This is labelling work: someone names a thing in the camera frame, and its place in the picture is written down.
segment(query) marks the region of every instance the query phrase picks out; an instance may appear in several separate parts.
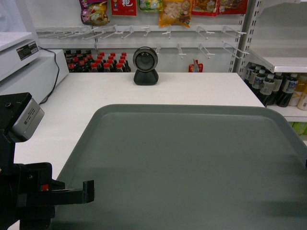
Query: red label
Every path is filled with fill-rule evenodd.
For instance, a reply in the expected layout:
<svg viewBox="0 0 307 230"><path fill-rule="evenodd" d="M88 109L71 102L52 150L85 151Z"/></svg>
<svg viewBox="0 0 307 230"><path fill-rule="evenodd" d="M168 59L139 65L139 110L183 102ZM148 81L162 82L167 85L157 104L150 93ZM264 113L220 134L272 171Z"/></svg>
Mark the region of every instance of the red label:
<svg viewBox="0 0 307 230"><path fill-rule="evenodd" d="M136 16L136 0L111 0L112 15Z"/></svg>

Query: soy sauce bottle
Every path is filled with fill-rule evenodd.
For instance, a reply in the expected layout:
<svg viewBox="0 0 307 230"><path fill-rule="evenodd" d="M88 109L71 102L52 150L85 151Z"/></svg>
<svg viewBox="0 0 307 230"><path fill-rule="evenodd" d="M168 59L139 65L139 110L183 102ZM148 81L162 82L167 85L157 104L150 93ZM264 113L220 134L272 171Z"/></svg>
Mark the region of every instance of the soy sauce bottle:
<svg viewBox="0 0 307 230"><path fill-rule="evenodd" d="M261 103L267 107L270 95L274 89L274 74L269 74L263 81L262 88L260 89L257 97Z"/></svg>
<svg viewBox="0 0 307 230"><path fill-rule="evenodd" d="M288 77L284 84L282 85L281 92L276 101L276 104L279 107L287 107L289 101L294 93L295 87L297 84L297 73L292 73L290 77Z"/></svg>
<svg viewBox="0 0 307 230"><path fill-rule="evenodd" d="M251 85L251 90L255 95L257 95L262 87L264 79L267 77L264 69L260 69L259 73L255 76L254 82Z"/></svg>
<svg viewBox="0 0 307 230"><path fill-rule="evenodd" d="M255 63L252 63L251 66L247 69L246 71L246 76L244 78L244 82L246 85L248 85L248 82L249 82L249 79L250 79L250 76L251 76L251 73L253 71L256 70L256 64Z"/></svg>
<svg viewBox="0 0 307 230"><path fill-rule="evenodd" d="M273 88L273 91L272 91L272 93L270 95L270 98L268 100L267 105L272 105L276 101L276 97L277 97L278 91L279 91L280 86L282 85L282 82L283 82L282 73L275 73L273 80L274 80L274 88Z"/></svg>

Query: red bottle cap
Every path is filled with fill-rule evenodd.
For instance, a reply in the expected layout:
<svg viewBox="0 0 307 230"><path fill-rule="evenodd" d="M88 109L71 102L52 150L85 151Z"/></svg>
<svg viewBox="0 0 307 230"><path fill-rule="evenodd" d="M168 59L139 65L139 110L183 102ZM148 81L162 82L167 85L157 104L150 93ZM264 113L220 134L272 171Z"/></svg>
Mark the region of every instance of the red bottle cap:
<svg viewBox="0 0 307 230"><path fill-rule="evenodd" d="M70 63L70 64L68 64L68 68L73 69L73 68L75 68L75 65L73 63Z"/></svg>
<svg viewBox="0 0 307 230"><path fill-rule="evenodd" d="M97 64L96 63L91 63L91 68L97 68Z"/></svg>
<svg viewBox="0 0 307 230"><path fill-rule="evenodd" d="M109 63L104 63L104 68L110 68L110 64Z"/></svg>
<svg viewBox="0 0 307 230"><path fill-rule="evenodd" d="M122 63L116 63L116 68L123 68L123 64Z"/></svg>

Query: red package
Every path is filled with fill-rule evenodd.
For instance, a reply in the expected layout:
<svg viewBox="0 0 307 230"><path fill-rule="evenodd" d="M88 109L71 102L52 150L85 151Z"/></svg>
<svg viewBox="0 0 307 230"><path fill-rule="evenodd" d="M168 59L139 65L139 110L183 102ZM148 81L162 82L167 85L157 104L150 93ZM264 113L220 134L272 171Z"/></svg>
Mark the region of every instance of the red package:
<svg viewBox="0 0 307 230"><path fill-rule="evenodd" d="M111 0L112 15L136 16L136 0Z"/></svg>
<svg viewBox="0 0 307 230"><path fill-rule="evenodd" d="M219 0L218 14L245 14L248 0Z"/></svg>
<svg viewBox="0 0 307 230"><path fill-rule="evenodd" d="M216 16L217 2L218 0L193 0L192 14Z"/></svg>

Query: chip bag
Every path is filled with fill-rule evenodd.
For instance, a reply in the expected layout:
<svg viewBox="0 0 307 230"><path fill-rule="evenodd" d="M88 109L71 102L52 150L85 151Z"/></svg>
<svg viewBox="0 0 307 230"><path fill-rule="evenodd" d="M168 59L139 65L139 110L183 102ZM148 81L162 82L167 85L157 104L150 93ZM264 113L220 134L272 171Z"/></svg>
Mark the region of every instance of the chip bag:
<svg viewBox="0 0 307 230"><path fill-rule="evenodd" d="M79 0L81 20L85 25L105 25L109 23L106 15L107 0Z"/></svg>
<svg viewBox="0 0 307 230"><path fill-rule="evenodd" d="M219 0L218 14L245 14L248 0Z"/></svg>
<svg viewBox="0 0 307 230"><path fill-rule="evenodd" d="M159 14L159 26L179 24L190 27L191 11L191 0L165 0Z"/></svg>
<svg viewBox="0 0 307 230"><path fill-rule="evenodd" d="M217 15L218 0L194 0L192 14L203 16Z"/></svg>
<svg viewBox="0 0 307 230"><path fill-rule="evenodd" d="M161 11L162 0L140 0L140 9L145 12Z"/></svg>

